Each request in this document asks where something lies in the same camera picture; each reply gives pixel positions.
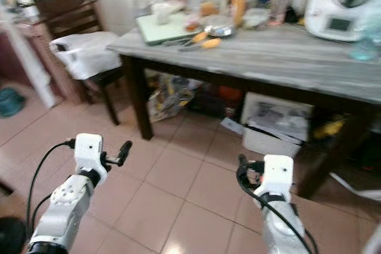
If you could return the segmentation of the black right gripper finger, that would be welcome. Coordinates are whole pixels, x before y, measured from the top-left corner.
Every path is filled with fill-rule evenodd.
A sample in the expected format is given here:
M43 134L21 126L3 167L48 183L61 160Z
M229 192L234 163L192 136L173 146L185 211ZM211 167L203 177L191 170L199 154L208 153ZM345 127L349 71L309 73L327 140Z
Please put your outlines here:
M239 167L237 168L237 183L242 190L251 190L251 182L248 178L249 162L245 155L238 156Z

